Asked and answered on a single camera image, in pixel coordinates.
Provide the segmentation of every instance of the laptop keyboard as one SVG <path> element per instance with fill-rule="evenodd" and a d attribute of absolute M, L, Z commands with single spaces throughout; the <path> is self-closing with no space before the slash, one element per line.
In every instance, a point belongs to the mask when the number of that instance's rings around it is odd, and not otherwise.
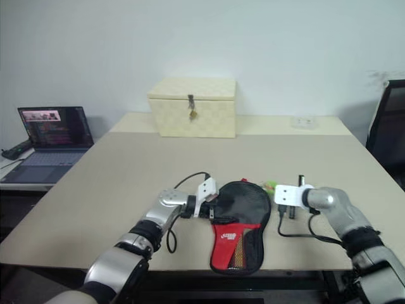
<path fill-rule="evenodd" d="M 21 166 L 73 166 L 84 153 L 34 153 Z"/>

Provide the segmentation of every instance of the electrical socket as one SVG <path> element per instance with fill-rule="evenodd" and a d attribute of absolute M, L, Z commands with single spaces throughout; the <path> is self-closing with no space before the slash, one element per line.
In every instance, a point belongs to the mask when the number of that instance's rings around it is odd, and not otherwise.
<path fill-rule="evenodd" d="M 313 130 L 316 128 L 317 123 L 315 117 L 299 116 L 299 117 L 292 117 L 291 126 L 296 129 Z"/>

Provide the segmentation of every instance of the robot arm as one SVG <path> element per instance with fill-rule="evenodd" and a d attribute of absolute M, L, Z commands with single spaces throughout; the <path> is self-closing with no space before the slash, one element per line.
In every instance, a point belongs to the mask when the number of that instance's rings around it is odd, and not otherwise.
<path fill-rule="evenodd" d="M 321 211 L 342 240 L 342 245 L 359 272 L 358 288 L 366 303 L 405 301 L 405 268 L 384 246 L 363 213 L 347 194 L 334 188 L 306 189 L 304 207 Z"/>
<path fill-rule="evenodd" d="M 199 186 L 196 195 L 176 189 L 162 191 L 138 223 L 97 258 L 79 290 L 61 293 L 47 304 L 108 304 L 124 299 L 147 272 L 148 260 L 159 250 L 161 238 L 175 219 L 190 218 L 204 200 L 215 197 L 215 192 L 212 178 Z"/>

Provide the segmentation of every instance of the small white box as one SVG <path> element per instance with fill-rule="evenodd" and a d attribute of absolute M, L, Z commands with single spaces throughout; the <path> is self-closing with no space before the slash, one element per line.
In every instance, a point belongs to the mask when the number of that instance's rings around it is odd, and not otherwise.
<path fill-rule="evenodd" d="M 165 78 L 147 98 L 161 136 L 235 137 L 235 89 L 234 79 Z"/>

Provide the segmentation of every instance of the table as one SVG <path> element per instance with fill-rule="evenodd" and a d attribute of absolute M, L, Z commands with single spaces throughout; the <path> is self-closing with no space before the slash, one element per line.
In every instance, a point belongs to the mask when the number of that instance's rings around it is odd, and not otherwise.
<path fill-rule="evenodd" d="M 7 237 L 0 262 L 86 269 L 140 219 L 162 189 L 205 170 L 219 183 L 246 178 L 296 184 L 304 174 L 308 184 L 344 189 L 405 263 L 400 241 L 405 194 L 338 118 L 317 118 L 317 129 L 296 130 L 289 127 L 289 117 L 244 117 L 236 139 L 160 137 L 150 119 L 129 113 L 101 138 Z M 200 182 L 189 180 L 182 190 L 193 193 Z M 278 236 L 276 209 L 264 233 L 262 269 L 351 268 L 344 250 L 334 244 Z M 284 232 L 306 231 L 308 217 L 297 210 L 295 220 L 285 218 Z M 323 216 L 314 221 L 314 230 L 335 236 Z M 171 255 L 163 245 L 153 255 L 151 270 L 208 270 L 209 222 L 181 219 L 174 231 L 177 252 Z"/>

